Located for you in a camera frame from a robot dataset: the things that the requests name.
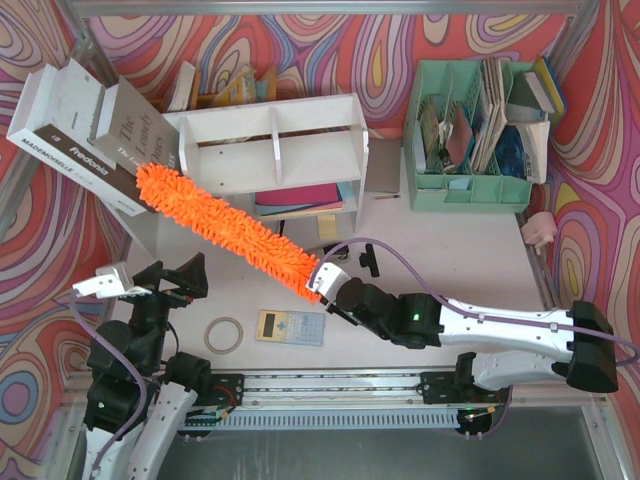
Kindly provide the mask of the orange chenille duster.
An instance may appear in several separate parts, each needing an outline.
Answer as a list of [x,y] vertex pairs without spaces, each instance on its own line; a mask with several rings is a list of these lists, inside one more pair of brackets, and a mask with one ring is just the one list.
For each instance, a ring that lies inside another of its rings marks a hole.
[[307,287],[319,259],[272,232],[243,210],[214,197],[193,180],[159,164],[136,172],[140,199],[156,212],[228,250],[311,303],[320,295]]

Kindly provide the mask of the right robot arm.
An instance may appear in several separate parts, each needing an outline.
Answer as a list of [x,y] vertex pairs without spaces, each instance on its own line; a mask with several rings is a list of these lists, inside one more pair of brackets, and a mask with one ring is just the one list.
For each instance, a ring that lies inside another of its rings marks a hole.
[[618,389],[613,329],[598,308],[532,312],[482,308],[425,293],[386,293],[358,278],[317,277],[314,290],[333,312],[407,349],[484,345],[456,363],[457,386],[497,391],[515,384],[562,380],[591,393]]

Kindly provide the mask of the black T-shaped clip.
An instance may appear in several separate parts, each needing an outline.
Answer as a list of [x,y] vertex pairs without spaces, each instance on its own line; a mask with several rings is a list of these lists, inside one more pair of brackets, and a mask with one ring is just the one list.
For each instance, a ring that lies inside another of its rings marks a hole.
[[359,264],[362,268],[368,269],[373,278],[380,277],[380,270],[372,243],[366,243],[364,251],[359,255]]

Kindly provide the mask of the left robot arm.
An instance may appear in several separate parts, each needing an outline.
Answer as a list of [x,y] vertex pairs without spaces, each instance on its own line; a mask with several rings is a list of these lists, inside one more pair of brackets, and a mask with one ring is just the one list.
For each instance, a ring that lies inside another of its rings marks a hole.
[[169,313],[208,294],[205,257],[176,269],[155,262],[129,276],[122,262],[72,287],[81,297],[132,304],[129,321],[88,327],[92,383],[84,416],[85,479],[154,479],[187,411],[212,385],[209,361],[178,352],[162,359]]

